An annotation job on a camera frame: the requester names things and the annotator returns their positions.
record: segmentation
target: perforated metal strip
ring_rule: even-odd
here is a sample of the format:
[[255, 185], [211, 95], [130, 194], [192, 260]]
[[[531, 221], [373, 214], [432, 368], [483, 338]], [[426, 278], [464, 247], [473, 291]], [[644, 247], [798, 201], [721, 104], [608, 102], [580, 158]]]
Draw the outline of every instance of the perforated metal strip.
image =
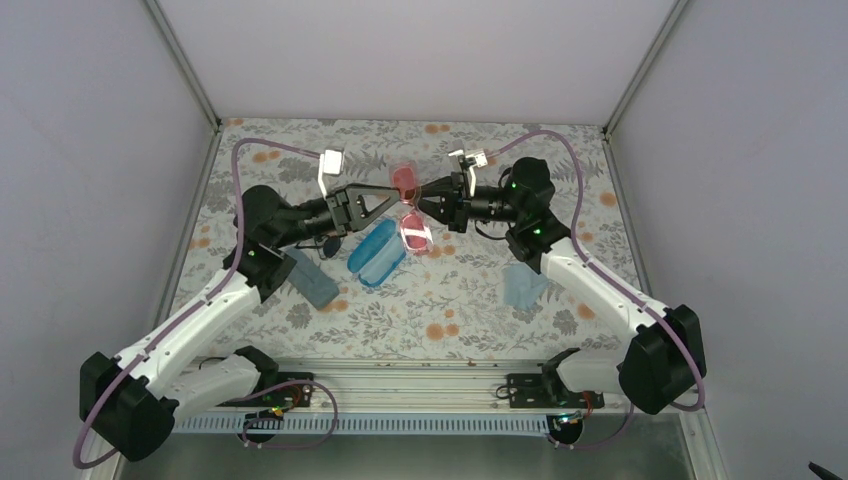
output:
[[[208, 412], [177, 425], [174, 433], [239, 433], [245, 414]], [[282, 422], [267, 420], [248, 433], [321, 434], [331, 414], [287, 413]], [[517, 435], [548, 433], [544, 415], [340, 414], [338, 435]]]

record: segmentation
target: black mounting plate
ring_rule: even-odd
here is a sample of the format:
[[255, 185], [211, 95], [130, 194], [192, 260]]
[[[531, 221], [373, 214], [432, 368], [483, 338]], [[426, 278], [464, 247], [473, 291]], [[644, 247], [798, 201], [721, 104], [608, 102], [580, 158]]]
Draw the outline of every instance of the black mounting plate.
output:
[[[310, 372], [277, 372], [277, 379], [274, 382], [274, 385], [288, 382], [290, 380], [315, 380], [315, 375]], [[300, 385], [302, 395], [300, 396], [300, 401], [295, 405], [298, 408], [307, 408], [312, 401], [312, 389], [310, 388], [309, 392], [303, 391], [303, 385]], [[220, 406], [222, 407], [274, 407], [277, 405], [283, 405], [285, 400], [291, 400], [292, 392], [291, 389], [284, 388], [282, 390], [278, 390], [275, 392], [271, 392], [268, 395], [264, 395], [259, 398], [254, 398], [253, 400], [248, 400], [246, 402], [225, 402]]]
[[[565, 398], [555, 401], [542, 385], [540, 373], [510, 373], [506, 376], [509, 388], [509, 408], [586, 408], [583, 392], [569, 392]], [[589, 393], [592, 408], [604, 406], [604, 394]]]

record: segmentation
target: open blue case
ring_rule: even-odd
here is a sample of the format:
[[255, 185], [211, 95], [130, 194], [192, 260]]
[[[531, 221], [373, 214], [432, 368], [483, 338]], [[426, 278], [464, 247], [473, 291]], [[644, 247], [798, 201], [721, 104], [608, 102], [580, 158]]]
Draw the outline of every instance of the open blue case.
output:
[[397, 223], [385, 219], [350, 254], [347, 269], [366, 287], [380, 286], [406, 257]]

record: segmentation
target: floral pattern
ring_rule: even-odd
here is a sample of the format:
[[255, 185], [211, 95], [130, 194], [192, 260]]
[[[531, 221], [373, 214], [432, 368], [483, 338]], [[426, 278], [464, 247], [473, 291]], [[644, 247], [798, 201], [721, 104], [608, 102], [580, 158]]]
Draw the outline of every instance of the floral pattern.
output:
[[[451, 170], [446, 152], [454, 140], [468, 148], [501, 148], [540, 128], [564, 134], [574, 145], [586, 175], [586, 197], [578, 232], [586, 248], [622, 278], [637, 284], [618, 202], [607, 170], [597, 127], [502, 123], [427, 123], [347, 120], [231, 119], [227, 122], [213, 172], [182, 270], [174, 308], [206, 284], [235, 244], [234, 197], [229, 157], [244, 137], [260, 137], [312, 151], [344, 147], [349, 156], [336, 185], [389, 184], [389, 167], [413, 161], [420, 181]], [[565, 149], [534, 137], [493, 157], [478, 182], [497, 183], [501, 173], [524, 156], [548, 161], [557, 193], [551, 209], [570, 223], [577, 196], [574, 169]], [[297, 154], [247, 145], [240, 152], [242, 188], [265, 184], [290, 203], [317, 198], [316, 161]], [[408, 207], [396, 205], [399, 218]], [[347, 258], [369, 230], [343, 239], [339, 254], [319, 260], [339, 284], [341, 294], [315, 310], [291, 285], [249, 315], [229, 325], [207, 355], [255, 345], [274, 357], [374, 359], [545, 359], [569, 347], [616, 349], [620, 341], [566, 288], [551, 283], [536, 306], [520, 311], [503, 303], [503, 270], [514, 263], [506, 242], [483, 239], [469, 228], [464, 235], [430, 221], [435, 247], [428, 255], [407, 257], [379, 288], [361, 285], [347, 270]], [[493, 235], [496, 225], [481, 225]]]

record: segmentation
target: white wall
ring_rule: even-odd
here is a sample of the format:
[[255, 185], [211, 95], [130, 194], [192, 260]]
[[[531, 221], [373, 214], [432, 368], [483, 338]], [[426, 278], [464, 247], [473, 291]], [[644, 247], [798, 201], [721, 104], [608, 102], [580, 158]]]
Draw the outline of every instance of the white wall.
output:
[[607, 122], [674, 0], [160, 0], [221, 116]]
[[0, 49], [0, 470], [73, 478], [80, 364], [150, 325], [210, 128], [139, 1], [3, 1]]
[[848, 478], [848, 3], [695, 1], [614, 133], [732, 478]]

